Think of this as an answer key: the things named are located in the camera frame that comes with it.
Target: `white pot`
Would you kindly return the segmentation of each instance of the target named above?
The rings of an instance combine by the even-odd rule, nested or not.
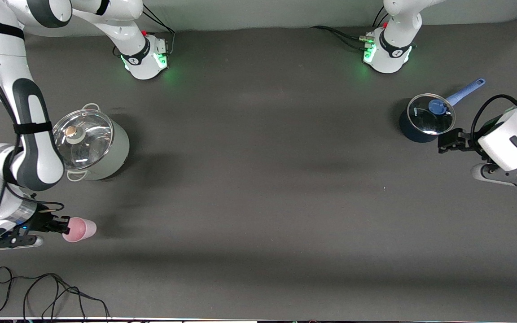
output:
[[[53,135],[72,182],[107,178],[129,155],[127,133],[96,104],[87,104],[62,118]]]

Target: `gray wall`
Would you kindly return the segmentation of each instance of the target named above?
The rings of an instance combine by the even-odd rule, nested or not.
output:
[[[369,26],[381,0],[144,0],[176,31],[257,27]],[[517,0],[447,0],[423,12],[425,24],[474,24],[517,18]],[[147,31],[161,29],[142,16]],[[76,17],[59,30],[27,30],[37,35],[100,35]]]

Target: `table surface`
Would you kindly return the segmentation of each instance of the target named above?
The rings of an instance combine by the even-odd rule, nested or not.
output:
[[[52,120],[95,102],[131,154],[112,179],[39,194],[96,221],[95,237],[43,234],[0,266],[56,272],[113,316],[517,322],[517,188],[474,180],[475,153],[439,155],[397,128],[413,96],[479,77],[458,127],[490,96],[517,98],[517,21],[425,26],[416,42],[382,75],[326,31],[190,31],[169,70],[139,81],[106,37],[28,37]],[[26,287],[1,315],[21,315]],[[33,290],[35,315],[54,293]],[[74,297],[60,315],[80,316]]]

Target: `pot handle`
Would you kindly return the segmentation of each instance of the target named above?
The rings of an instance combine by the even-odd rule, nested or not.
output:
[[[89,174],[89,171],[82,171],[82,172],[67,171],[67,179],[70,180],[71,182],[78,182],[78,181],[84,179],[87,176],[87,174]],[[71,177],[72,175],[79,175],[79,177],[72,178]]]
[[[101,111],[101,108],[99,108],[99,106],[97,104],[86,104],[83,106],[83,109],[92,109],[92,110],[97,110],[97,111]]]

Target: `pink cup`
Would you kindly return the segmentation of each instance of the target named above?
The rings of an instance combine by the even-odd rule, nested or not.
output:
[[[63,233],[63,239],[69,241],[70,243],[78,242],[83,239],[87,239],[97,232],[97,225],[90,219],[83,218],[71,218],[69,220],[69,233]]]

